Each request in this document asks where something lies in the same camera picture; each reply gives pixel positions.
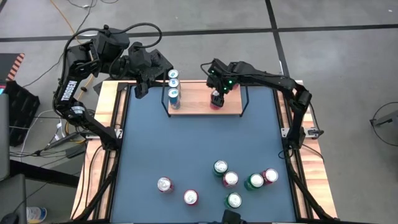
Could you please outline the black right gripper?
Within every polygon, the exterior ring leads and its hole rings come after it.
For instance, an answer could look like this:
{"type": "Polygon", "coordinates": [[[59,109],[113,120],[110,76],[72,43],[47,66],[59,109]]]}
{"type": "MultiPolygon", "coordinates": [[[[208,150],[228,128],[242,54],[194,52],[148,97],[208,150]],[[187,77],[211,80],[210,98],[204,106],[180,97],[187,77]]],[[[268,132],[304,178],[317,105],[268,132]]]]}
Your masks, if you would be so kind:
{"type": "Polygon", "coordinates": [[[209,88],[214,88],[220,93],[217,96],[217,100],[215,95],[211,95],[212,108],[222,108],[224,105],[224,94],[229,93],[237,87],[237,78],[232,77],[231,74],[228,73],[227,68],[228,66],[217,58],[214,58],[210,63],[206,85],[209,88]]]}

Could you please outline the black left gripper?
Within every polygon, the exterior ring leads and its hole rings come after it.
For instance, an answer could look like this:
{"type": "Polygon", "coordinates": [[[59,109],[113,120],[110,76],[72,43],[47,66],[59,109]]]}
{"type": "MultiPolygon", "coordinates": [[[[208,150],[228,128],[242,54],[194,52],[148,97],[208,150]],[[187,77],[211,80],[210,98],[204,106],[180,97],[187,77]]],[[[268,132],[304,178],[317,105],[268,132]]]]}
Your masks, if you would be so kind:
{"type": "Polygon", "coordinates": [[[155,81],[156,78],[156,75],[150,71],[152,68],[150,53],[144,48],[141,42],[134,42],[128,48],[128,62],[128,79],[145,82],[136,86],[136,98],[141,99],[149,92],[150,85],[146,82],[155,81]]]}

